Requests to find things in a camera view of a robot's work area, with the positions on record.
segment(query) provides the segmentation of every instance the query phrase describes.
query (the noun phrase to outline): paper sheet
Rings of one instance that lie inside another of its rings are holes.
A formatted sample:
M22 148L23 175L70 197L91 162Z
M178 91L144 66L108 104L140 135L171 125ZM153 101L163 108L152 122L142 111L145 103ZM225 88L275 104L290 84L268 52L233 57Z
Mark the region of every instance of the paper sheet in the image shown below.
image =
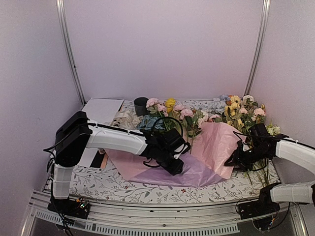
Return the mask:
M87 113L90 120L109 124L113 121L123 102L123 100L92 98L86 103L82 111ZM96 152L97 148L86 148L78 165L90 167Z

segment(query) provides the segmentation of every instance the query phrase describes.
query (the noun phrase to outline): white wall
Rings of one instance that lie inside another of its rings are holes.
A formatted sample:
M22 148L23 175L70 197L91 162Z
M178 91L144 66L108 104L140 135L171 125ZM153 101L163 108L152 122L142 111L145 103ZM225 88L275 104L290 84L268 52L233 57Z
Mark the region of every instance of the white wall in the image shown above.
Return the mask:
M315 146L315 1L271 1L252 95L283 133ZM285 182L314 179L290 162L275 163ZM314 206L302 210L309 235L315 235Z
M67 0L87 98L242 94L263 1Z
M0 1L0 235L16 236L56 130L80 108L55 0Z

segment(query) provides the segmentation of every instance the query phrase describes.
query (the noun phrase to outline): black container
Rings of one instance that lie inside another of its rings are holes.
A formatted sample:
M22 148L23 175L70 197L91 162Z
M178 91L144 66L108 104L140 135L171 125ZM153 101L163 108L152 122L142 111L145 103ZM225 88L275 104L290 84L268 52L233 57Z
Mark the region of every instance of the black container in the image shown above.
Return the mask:
M145 116L149 113L147 110L147 101L146 97L138 97L134 100L134 109L137 116Z

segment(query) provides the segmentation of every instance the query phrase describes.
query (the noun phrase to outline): ventilation grille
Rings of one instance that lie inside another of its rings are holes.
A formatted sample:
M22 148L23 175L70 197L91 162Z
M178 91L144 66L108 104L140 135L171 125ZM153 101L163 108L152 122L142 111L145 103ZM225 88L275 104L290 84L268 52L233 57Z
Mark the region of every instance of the ventilation grille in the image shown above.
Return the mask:
M37 218L62 225L60 217L55 215L54 213L37 210L36 216ZM88 232L98 233L107 236L220 236L240 232L238 230L237 224L188 230L138 230L104 226L98 223L84 222L84 220L82 220L81 223L83 225L85 224L85 227L76 227L76 224L69 226L72 226L75 229L85 230Z

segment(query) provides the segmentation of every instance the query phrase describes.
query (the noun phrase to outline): floral pattern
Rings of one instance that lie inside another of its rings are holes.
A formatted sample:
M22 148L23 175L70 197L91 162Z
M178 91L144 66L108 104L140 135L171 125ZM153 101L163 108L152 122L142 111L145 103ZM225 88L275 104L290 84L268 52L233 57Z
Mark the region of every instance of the floral pattern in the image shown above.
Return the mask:
M207 101L183 101L196 109L206 111ZM125 101L123 110L133 109L132 101ZM280 181L272 162L269 162L270 183ZM50 184L44 191L49 191ZM252 198L262 188L259 172L234 171L226 181L205 187L172 187L129 182L122 178L108 160L105 169L76 166L72 172L70 194L120 202L152 204L215 203Z

